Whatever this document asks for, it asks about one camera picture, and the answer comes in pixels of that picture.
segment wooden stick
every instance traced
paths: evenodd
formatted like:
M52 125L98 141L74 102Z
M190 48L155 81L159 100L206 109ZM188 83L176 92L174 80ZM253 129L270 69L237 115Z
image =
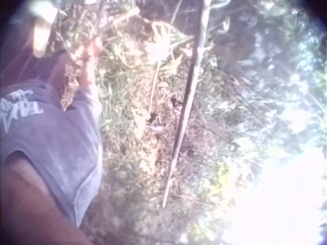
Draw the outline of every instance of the wooden stick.
M193 46L193 54L191 58L191 65L188 74L188 81L186 84L184 100L183 100L183 108L179 119L178 129L176 133L175 143L173 147L172 153L172 161L169 167L169 175L167 177L165 195L163 198L162 206L166 206L169 189L171 185L171 178L173 176L174 169L177 164L179 150L183 141L183 137L186 131L186 127L188 124L190 111L193 103L193 98L196 90L196 86L198 83L198 76L201 67L201 60L204 52L204 44L206 38L206 28L209 19L210 12L210 3L211 0L202 0L199 1L199 12L198 12L198 21L197 21L197 32Z
M155 69L155 72L154 72L154 75L153 75L153 79L152 79L151 94L150 94L149 109L148 109L149 115L151 113L151 107L152 107L152 100L153 100L153 95L154 95L154 89L155 89L155 84L157 83L160 65L161 65L161 62L158 61L157 62L157 67Z

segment person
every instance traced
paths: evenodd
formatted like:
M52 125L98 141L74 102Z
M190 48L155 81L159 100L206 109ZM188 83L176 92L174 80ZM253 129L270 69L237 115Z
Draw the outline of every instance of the person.
M1 47L0 243L91 244L78 228L102 175L95 79L101 41L86 47L79 88L63 110L66 52L37 59L31 35L19 49L16 35Z

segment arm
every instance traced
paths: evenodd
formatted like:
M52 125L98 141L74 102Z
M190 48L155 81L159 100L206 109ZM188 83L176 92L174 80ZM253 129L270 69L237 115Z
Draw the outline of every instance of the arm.
M49 197L11 168L2 167L0 185L0 234L7 241L17 245L92 245Z
M67 108L67 112L73 115L71 116L73 118L77 118L81 114L88 117L91 114L97 121L102 111L95 77L97 56L100 48L101 40L96 39L85 50L79 89L74 96L72 104Z

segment vegetation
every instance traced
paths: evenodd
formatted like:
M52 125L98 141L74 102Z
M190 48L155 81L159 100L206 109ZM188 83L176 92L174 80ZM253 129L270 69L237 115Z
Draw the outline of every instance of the vegetation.
M105 174L83 223L95 244L227 242L233 210L260 185L267 166L287 164L310 147L325 149L322 29L294 1L231 0L211 11L197 93L163 209L179 119L171 98L183 98L196 12L196 1L182 1L174 15L178 2L136 2L139 15L101 34ZM110 1L101 24L130 8ZM76 60L67 65L66 105L78 75L78 46L92 36L98 16L96 6L62 11L52 47L63 43ZM158 62L156 116L149 121Z

